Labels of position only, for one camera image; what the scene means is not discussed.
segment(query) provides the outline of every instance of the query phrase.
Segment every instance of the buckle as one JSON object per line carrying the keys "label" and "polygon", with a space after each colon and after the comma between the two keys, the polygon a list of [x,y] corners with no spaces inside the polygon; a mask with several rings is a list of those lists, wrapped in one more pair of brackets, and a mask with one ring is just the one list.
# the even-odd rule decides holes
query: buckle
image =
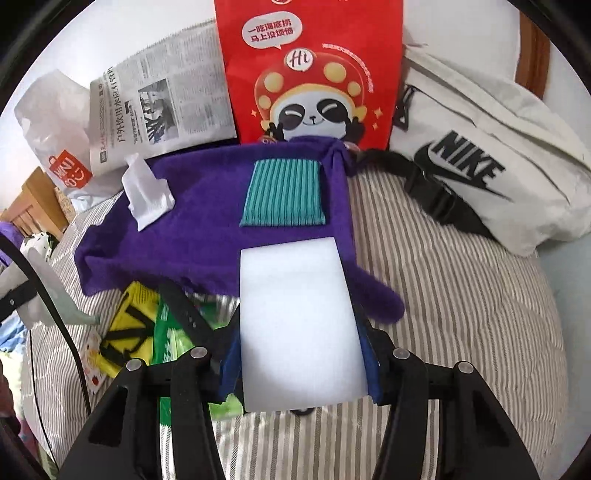
{"label": "buckle", "polygon": [[442,181],[414,166],[404,183],[404,190],[418,202],[436,222],[447,225],[457,203],[457,194]]}

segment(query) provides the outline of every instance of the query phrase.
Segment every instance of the panda cartoon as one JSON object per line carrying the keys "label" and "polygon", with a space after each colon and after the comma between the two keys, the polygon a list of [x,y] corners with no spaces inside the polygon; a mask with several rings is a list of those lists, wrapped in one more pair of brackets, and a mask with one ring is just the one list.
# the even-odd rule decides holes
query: panda cartoon
{"label": "panda cartoon", "polygon": [[264,134],[275,140],[323,135],[358,144],[365,133],[363,79],[334,54],[291,50],[261,73],[255,101]]}

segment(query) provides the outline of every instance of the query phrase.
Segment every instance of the black cable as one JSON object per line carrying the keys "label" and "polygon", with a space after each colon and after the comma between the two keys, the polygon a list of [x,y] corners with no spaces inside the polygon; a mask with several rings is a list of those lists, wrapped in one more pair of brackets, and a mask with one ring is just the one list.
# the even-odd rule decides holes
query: black cable
{"label": "black cable", "polygon": [[86,414],[90,416],[90,398],[88,396],[88,389],[86,388],[86,378],[84,376],[84,370],[82,368],[82,361],[80,360],[80,355],[78,354],[78,350],[76,349],[76,345],[70,336],[70,332],[64,325],[63,320],[60,317],[59,312],[57,311],[56,306],[53,303],[53,300],[49,296],[45,285],[35,272],[35,269],[31,266],[28,260],[24,257],[24,255],[20,252],[20,250],[15,247],[15,245],[6,238],[2,233],[0,233],[0,250],[4,251],[13,262],[16,263],[17,267],[21,269],[21,271],[25,274],[25,276],[31,281],[37,293],[41,297],[43,303],[45,304],[51,318],[56,323],[57,328],[59,329],[62,337],[66,341],[70,352],[72,353],[72,357],[74,357],[74,363],[76,364],[76,370],[78,371],[78,380],[80,381],[80,387],[82,389],[82,396],[84,397],[84,405],[86,407]]}
{"label": "black cable", "polygon": [[31,379],[33,380],[33,397],[35,398],[35,406],[37,408],[37,417],[39,418],[39,425],[41,425],[41,430],[43,431],[43,436],[45,437],[45,441],[47,442],[47,448],[49,448],[49,453],[51,454],[51,460],[55,464],[57,471],[60,471],[60,468],[57,466],[56,456],[51,449],[51,442],[49,441],[49,437],[47,436],[47,432],[45,431],[45,425],[43,425],[43,420],[41,419],[41,409],[39,408],[39,400],[37,398],[37,387],[35,385],[35,362],[33,361],[33,335],[29,330],[29,348],[30,354],[29,357],[31,358]]}

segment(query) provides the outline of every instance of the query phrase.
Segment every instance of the white foam block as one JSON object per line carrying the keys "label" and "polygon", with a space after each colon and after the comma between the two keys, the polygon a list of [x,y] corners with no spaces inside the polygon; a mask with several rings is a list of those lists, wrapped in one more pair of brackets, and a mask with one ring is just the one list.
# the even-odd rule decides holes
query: white foam block
{"label": "white foam block", "polygon": [[242,250],[240,301],[247,411],[304,409],[367,395],[334,238]]}

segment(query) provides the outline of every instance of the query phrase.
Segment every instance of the white tissue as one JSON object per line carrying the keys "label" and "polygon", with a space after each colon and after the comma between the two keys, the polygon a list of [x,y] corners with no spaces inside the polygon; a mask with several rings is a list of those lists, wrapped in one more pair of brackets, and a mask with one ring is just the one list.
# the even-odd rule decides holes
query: white tissue
{"label": "white tissue", "polygon": [[128,155],[129,168],[121,182],[129,199],[129,211],[138,222],[138,232],[174,207],[174,197],[166,179],[157,179],[138,153]]}

